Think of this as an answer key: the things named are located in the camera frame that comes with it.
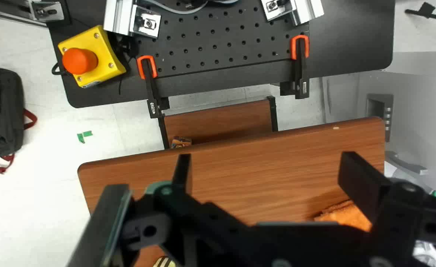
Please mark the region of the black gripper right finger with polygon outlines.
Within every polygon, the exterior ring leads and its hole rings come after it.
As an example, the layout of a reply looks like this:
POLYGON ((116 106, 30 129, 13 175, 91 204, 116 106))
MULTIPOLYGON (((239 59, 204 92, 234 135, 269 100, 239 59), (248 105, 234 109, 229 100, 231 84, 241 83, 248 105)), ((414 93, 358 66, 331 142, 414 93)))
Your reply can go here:
POLYGON ((339 185, 373 221, 392 182, 357 151, 345 151, 340 160, 339 185))

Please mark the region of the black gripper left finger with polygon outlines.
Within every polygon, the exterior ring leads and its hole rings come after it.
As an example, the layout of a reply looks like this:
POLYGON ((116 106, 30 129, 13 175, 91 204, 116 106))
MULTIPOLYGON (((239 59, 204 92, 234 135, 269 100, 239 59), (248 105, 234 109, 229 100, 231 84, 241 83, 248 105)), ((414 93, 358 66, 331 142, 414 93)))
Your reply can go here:
POLYGON ((67 267, 127 267, 121 231, 131 200, 133 189, 125 184, 104 188, 67 267))

